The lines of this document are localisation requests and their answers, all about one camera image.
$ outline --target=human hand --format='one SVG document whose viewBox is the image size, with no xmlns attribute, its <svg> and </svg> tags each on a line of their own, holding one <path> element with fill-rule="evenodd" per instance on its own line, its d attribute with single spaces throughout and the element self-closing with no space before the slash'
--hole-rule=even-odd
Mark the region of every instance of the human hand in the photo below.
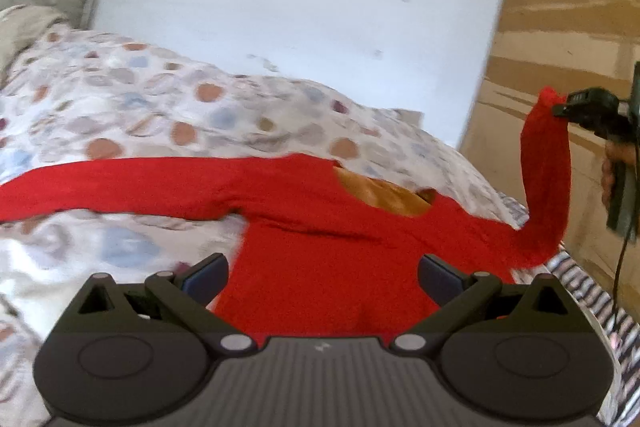
<svg viewBox="0 0 640 427">
<path fill-rule="evenodd" d="M 602 203 L 609 208 L 611 191 L 615 182 L 613 164 L 624 162 L 627 165 L 636 165 L 636 148 L 632 143 L 607 142 L 604 152 L 605 158 L 602 162 L 600 185 L 602 185 Z"/>
</svg>

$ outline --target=bed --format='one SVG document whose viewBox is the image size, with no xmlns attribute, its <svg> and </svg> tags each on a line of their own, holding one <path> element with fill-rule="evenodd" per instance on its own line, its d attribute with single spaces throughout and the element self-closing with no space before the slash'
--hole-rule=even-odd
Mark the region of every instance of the bed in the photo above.
<svg viewBox="0 0 640 427">
<path fill-rule="evenodd" d="M 526 219 L 524 207 L 421 130 L 415 113 L 365 107 L 310 80 L 227 74 L 134 38 L 87 29 L 95 0 L 77 0 L 69 10 L 51 0 L 20 2 L 0 6 L 0 183 L 40 166 L 95 158 L 304 152 L 403 187 L 434 187 L 468 212 L 514 227 Z M 2 223 L 0 425 L 46 420 L 31 363 L 90 274 L 139 282 L 214 252 L 224 253 L 233 270 L 243 227 L 234 215 L 196 222 L 81 209 Z M 558 275 L 612 346 L 618 381 L 601 418 L 628 425 L 637 413 L 638 325 L 621 315 L 625 334 L 617 340 L 609 296 L 564 249 L 546 267 L 516 278 L 527 282 L 537 271 Z"/>
</svg>

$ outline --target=black cable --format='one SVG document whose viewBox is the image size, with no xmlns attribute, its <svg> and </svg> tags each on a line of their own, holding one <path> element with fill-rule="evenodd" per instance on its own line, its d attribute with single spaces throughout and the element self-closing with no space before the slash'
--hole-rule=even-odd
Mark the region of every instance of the black cable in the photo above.
<svg viewBox="0 0 640 427">
<path fill-rule="evenodd" d="M 620 285 L 620 272 L 622 272 L 622 264 L 625 260 L 626 246 L 631 238 L 631 233 L 634 227 L 637 226 L 638 218 L 640 217 L 640 134 L 636 133 L 634 140 L 634 148 L 636 150 L 636 195 L 634 201 L 634 213 L 629 222 L 629 228 L 626 230 L 625 240 L 622 242 L 622 249 L 620 250 L 620 256 L 618 258 L 618 265 L 616 266 L 616 274 L 613 277 L 613 330 L 618 336 L 618 316 L 620 315 L 620 308 L 618 305 L 618 286 Z"/>
</svg>

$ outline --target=neckline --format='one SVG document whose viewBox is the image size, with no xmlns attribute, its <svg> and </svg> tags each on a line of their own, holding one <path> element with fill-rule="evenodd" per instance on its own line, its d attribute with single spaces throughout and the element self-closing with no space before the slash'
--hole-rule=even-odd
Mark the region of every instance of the neckline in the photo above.
<svg viewBox="0 0 640 427">
<path fill-rule="evenodd" d="M 441 195 L 437 190 L 433 191 L 433 198 L 430 201 L 430 208 L 427 212 L 420 214 L 419 216 L 401 216 L 400 214 L 393 214 L 388 210 L 383 208 L 378 208 L 376 206 L 371 206 L 368 203 L 365 203 L 360 198 L 357 198 L 353 194 L 351 194 L 342 183 L 340 183 L 340 179 L 335 174 L 334 167 L 345 168 L 338 160 L 324 160 L 322 159 L 322 173 L 325 178 L 324 186 L 327 190 L 331 190 L 332 194 L 338 200 L 342 200 L 345 206 L 358 207 L 358 211 L 368 212 L 372 216 L 376 216 L 377 218 L 383 218 L 387 220 L 395 220 L 398 223 L 403 224 L 403 226 L 414 227 L 415 225 L 425 225 L 429 221 L 434 221 L 435 217 L 440 213 L 441 208 L 445 204 L 447 198 Z"/>
</svg>

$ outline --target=striped fabric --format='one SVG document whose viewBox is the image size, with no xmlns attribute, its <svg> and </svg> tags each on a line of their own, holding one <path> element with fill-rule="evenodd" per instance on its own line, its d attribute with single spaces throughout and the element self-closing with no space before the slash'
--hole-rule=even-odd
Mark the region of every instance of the striped fabric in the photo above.
<svg viewBox="0 0 640 427">
<path fill-rule="evenodd" d="M 529 218 L 527 209 L 504 194 L 500 198 L 521 227 Z M 615 356 L 622 370 L 622 385 L 617 397 L 618 411 L 609 424 L 627 427 L 640 413 L 640 325 L 621 309 L 617 331 L 614 331 L 612 298 L 575 263 L 563 245 L 560 245 L 558 254 L 546 263 L 546 269 L 558 277 L 579 304 L 593 313 L 611 345 L 616 346 Z"/>
</svg>

